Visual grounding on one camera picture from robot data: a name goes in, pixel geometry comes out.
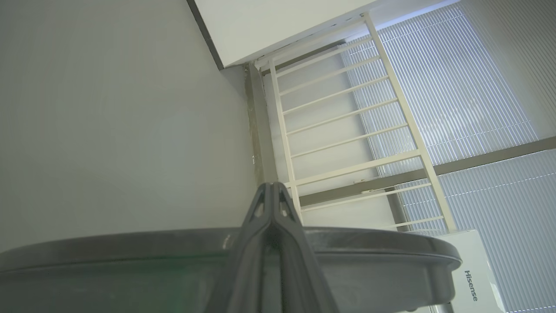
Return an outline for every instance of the window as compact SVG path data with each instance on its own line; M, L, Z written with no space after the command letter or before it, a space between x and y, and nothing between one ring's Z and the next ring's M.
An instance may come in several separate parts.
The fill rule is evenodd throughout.
M533 100L527 103L526 111L466 12L476 13L482 5L495 12L503 6L505 10L513 10L506 16L508 20L509 16L513 17L509 24L537 23L541 25L539 30L543 21L531 22L530 18L549 17L540 13L527 15L534 12L532 9L522 14L528 16L528 21L526 18L515 21L521 11L527 11L517 1L472 2L454 3L379 31L435 165L522 145L546 133L555 133L554 124L547 131L547 123L539 119L543 114L531 114L530 107L544 106L540 111L545 110L547 114L544 115L548 116L545 120L550 120L556 116L550 114L556 99L541 103L534 101L534 97L529 98ZM469 11L466 5L475 7ZM547 10L543 7L546 3L527 6L536 6L537 12ZM556 90L554 81L543 79L550 71L540 70L538 64L532 65L528 56L540 56L537 63L552 66L556 63L553 54L543 55L539 51L544 51L544 46L556 45L556 40L552 37L547 40L546 36L538 38L527 38L529 46L519 47L521 55L516 54L519 55L517 59L525 59L524 64L532 67L530 72L542 82L542 90L553 92ZM534 40L543 42L535 47ZM494 41L487 44L496 45ZM376 55L374 45L365 43L343 52L342 59L345 66L350 66ZM352 86L384 75L373 63L347 73ZM393 95L389 92L384 85L376 84L356 91L355 100L358 107L363 108L391 98ZM394 106L367 111L361 116L368 133L404 122L401 112ZM408 142L408 137L404 129L371 137L373 157L378 159L412 149L402 145ZM384 166L379 174L388 176L418 168L421 168L419 162L407 161ZM556 224L556 150L453 172L439 179L458 228L479 230L506 309L512 313L556 312L556 231L553 227ZM410 182L397 188L420 183ZM411 190L401 193L400 197L411 221L440 214L434 196L427 189ZM412 227L445 228L439 221Z

